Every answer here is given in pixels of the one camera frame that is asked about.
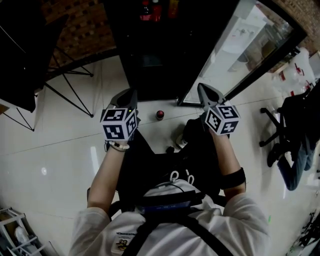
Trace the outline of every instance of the door frame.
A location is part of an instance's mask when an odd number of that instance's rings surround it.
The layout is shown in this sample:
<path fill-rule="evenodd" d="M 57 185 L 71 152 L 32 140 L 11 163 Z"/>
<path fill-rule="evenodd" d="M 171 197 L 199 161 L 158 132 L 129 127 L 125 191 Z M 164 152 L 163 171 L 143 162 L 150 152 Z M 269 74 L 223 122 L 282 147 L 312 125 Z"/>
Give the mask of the door frame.
<path fill-rule="evenodd" d="M 245 76 L 236 86 L 233 87 L 231 91 L 229 91 L 225 98 L 226 100 L 230 101 L 236 95 L 241 93 L 247 87 L 249 87 L 253 82 L 267 73 L 270 69 L 272 69 L 278 62 L 280 62 L 283 58 L 287 56 L 289 52 L 291 52 L 306 36 L 307 33 L 305 30 L 298 24 L 298 22 L 291 17 L 284 9 L 282 9 L 278 4 L 273 2 L 272 0 L 258 0 L 260 3 L 271 9 L 277 15 L 279 15 L 282 19 L 289 23 L 289 25 L 293 28 L 292 32 L 290 33 L 289 37 L 283 42 L 283 44 L 276 50 L 274 50 L 271 54 L 269 54 L 258 67 L 254 69 L 253 72 L 249 73 Z M 220 36 L 216 40 L 214 46 L 211 49 L 211 52 L 216 47 L 218 40 L 220 39 L 223 31 L 226 29 L 228 24 L 225 25 L 224 29 L 220 31 Z M 201 62 L 201 68 L 199 68 L 200 63 L 196 65 L 196 69 L 198 70 L 198 74 L 200 74 L 203 66 L 206 64 L 208 60 L 208 56 L 204 61 Z M 177 100 L 178 106 L 189 106 L 189 107 L 202 107 L 201 103 L 190 103 L 184 102 L 186 96 L 188 95 L 189 91 L 193 87 L 194 82 L 186 87 L 186 90 L 183 91 Z"/>

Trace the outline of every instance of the wristband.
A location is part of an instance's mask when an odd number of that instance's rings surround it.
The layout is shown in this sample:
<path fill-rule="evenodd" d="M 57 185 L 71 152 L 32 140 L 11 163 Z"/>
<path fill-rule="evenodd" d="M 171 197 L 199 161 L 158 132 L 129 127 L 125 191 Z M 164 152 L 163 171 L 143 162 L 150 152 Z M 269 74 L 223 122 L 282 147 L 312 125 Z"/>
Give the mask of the wristband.
<path fill-rule="evenodd" d="M 130 146 L 128 144 L 120 145 L 119 143 L 116 143 L 112 140 L 109 140 L 108 142 L 112 148 L 114 148 L 115 150 L 121 151 L 121 152 L 124 152 L 130 148 Z"/>

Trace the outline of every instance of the glossy floor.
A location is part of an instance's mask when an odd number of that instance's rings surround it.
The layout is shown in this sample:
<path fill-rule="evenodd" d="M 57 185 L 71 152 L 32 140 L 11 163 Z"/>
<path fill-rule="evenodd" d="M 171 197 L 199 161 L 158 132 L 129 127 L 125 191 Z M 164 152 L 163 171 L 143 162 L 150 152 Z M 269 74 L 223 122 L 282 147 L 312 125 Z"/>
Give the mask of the glossy floor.
<path fill-rule="evenodd" d="M 33 231 L 44 243 L 51 241 L 57 252 L 68 254 L 73 221 L 86 207 L 87 188 L 105 155 L 104 136 L 99 124 L 103 107 L 116 93 L 128 88 L 118 57 L 90 64 L 94 77 L 67 75 L 94 118 L 71 106 L 52 91 L 43 90 L 35 113 L 23 111 L 35 132 L 0 115 L 0 206 L 26 213 Z M 270 220 L 271 256 L 283 256 L 308 218 L 315 196 L 312 174 L 305 172 L 296 191 L 287 191 L 276 166 L 268 168 L 270 147 L 258 142 L 274 128 L 259 109 L 281 106 L 281 95 L 266 86 L 265 77 L 232 100 L 242 121 L 231 136 L 236 156 L 246 172 L 247 191 L 257 200 Z M 75 103 L 61 76 L 48 82 Z M 139 131 L 155 153 L 172 146 L 177 127 L 203 112 L 200 108 L 177 107 L 174 100 L 138 104 Z M 163 121 L 155 113 L 163 110 Z M 8 115 L 20 120 L 16 110 Z"/>

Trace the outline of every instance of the white t-shirt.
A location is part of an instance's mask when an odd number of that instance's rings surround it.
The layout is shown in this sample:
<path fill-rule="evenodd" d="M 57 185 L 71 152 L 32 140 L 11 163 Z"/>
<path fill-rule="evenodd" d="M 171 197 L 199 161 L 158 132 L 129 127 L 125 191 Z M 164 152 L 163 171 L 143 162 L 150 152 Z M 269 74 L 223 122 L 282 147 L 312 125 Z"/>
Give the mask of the white t-shirt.
<path fill-rule="evenodd" d="M 175 185 L 184 191 L 197 190 L 184 180 Z M 151 189 L 145 196 L 180 193 L 174 186 Z M 268 222 L 258 205 L 245 193 L 234 196 L 223 214 L 209 196 L 196 206 L 200 211 L 189 214 L 218 238 L 233 256 L 268 254 Z M 69 256 L 119 256 L 137 233 L 145 218 L 137 212 L 124 212 L 110 222 L 100 208 L 81 211 L 74 221 Z M 216 256 L 199 236 L 177 223 L 162 223 L 147 237 L 138 256 Z"/>

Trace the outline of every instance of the cable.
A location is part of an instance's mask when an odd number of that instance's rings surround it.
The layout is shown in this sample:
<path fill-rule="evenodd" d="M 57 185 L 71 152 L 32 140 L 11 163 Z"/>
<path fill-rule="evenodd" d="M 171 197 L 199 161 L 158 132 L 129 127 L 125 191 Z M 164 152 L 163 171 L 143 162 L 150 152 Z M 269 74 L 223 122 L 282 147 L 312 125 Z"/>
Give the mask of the cable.
<path fill-rule="evenodd" d="M 0 29 L 2 29 L 2 31 L 12 40 L 12 42 L 15 43 L 16 46 L 18 46 L 18 47 L 20 48 L 21 51 L 23 51 L 24 53 L 26 53 L 26 52 L 24 51 L 24 49 L 22 49 L 22 48 L 19 46 L 19 44 L 17 44 L 17 43 L 15 42 L 15 40 L 13 40 L 12 37 L 3 29 L 2 26 L 0 26 Z"/>
<path fill-rule="evenodd" d="M 159 185 L 156 185 L 155 187 L 154 187 L 154 189 L 156 189 L 156 188 L 159 188 L 159 187 L 166 187 L 166 186 L 174 186 L 174 187 L 176 187 L 176 188 L 178 188 L 178 189 L 180 189 L 183 193 L 185 192 L 181 187 L 179 187 L 179 186 L 177 186 L 177 185 L 174 185 L 174 184 L 171 184 L 171 183 L 165 183 L 165 184 L 159 184 Z"/>
<path fill-rule="evenodd" d="M 183 193 L 185 192 L 181 187 L 177 186 L 177 185 L 174 185 L 174 184 L 168 184 L 167 186 L 174 186 L 178 189 L 180 189 Z"/>

